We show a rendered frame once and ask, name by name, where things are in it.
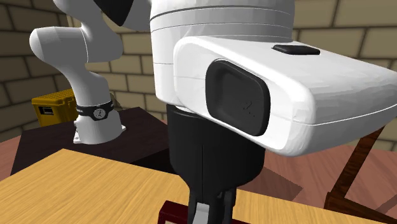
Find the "dark robot stand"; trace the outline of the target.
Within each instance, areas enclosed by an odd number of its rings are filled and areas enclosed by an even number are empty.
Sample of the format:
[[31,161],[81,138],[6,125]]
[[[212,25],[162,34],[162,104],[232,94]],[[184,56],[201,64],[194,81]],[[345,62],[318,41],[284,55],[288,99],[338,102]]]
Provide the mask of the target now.
[[169,160],[167,125],[141,108],[125,109],[119,115],[126,130],[103,144],[74,144],[73,122],[24,131],[11,174],[63,148],[174,174]]

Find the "brown wooden frame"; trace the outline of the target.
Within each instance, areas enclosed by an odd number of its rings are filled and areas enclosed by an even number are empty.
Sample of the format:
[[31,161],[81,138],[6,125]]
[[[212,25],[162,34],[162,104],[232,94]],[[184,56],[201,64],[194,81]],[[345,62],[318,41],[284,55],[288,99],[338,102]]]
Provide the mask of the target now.
[[359,140],[333,188],[326,194],[324,209],[382,223],[397,224],[397,219],[345,197],[383,129],[384,127]]

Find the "dark red box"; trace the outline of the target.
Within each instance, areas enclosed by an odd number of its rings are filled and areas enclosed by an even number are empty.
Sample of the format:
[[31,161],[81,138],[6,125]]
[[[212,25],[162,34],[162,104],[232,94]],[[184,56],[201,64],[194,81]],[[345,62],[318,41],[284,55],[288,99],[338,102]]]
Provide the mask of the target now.
[[159,211],[158,224],[187,224],[188,207],[166,200]]

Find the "yellow ribbed case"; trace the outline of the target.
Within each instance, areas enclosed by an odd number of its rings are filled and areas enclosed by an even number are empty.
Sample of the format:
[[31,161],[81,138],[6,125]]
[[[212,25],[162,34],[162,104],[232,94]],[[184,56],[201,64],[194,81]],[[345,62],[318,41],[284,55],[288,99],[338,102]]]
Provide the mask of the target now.
[[41,127],[74,121],[78,117],[73,90],[35,97],[31,100]]

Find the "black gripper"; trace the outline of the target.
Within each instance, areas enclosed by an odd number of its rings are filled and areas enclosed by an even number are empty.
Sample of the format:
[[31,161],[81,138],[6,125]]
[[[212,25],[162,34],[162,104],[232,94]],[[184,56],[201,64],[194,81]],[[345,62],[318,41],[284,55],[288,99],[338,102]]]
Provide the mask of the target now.
[[208,224],[221,192],[217,224],[232,224],[236,188],[263,169],[265,149],[199,115],[167,105],[169,158],[189,186],[187,224]]

